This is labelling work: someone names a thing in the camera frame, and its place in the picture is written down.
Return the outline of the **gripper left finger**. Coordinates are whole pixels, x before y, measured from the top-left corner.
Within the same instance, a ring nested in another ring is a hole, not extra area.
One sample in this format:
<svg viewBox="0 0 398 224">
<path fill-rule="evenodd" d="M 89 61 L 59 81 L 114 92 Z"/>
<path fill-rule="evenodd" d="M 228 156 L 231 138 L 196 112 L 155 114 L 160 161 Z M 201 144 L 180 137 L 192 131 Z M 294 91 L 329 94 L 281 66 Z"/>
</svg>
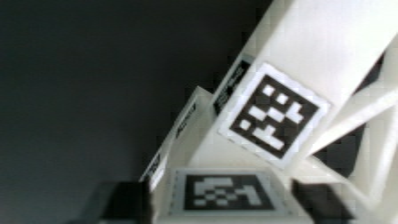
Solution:
<svg viewBox="0 0 398 224">
<path fill-rule="evenodd" d="M 89 197 L 79 224 L 151 224 L 150 189 L 144 182 L 105 182 Z"/>
</svg>

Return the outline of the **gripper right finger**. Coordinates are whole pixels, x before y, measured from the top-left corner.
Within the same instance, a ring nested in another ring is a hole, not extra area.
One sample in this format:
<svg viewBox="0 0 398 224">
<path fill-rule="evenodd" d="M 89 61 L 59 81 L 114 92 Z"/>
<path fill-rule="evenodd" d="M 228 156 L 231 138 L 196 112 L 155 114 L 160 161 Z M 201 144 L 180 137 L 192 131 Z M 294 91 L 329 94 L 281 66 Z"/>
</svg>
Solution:
<svg viewBox="0 0 398 224">
<path fill-rule="evenodd" d="M 352 224 L 358 219 L 327 184 L 292 184 L 292 194 L 315 224 Z"/>
</svg>

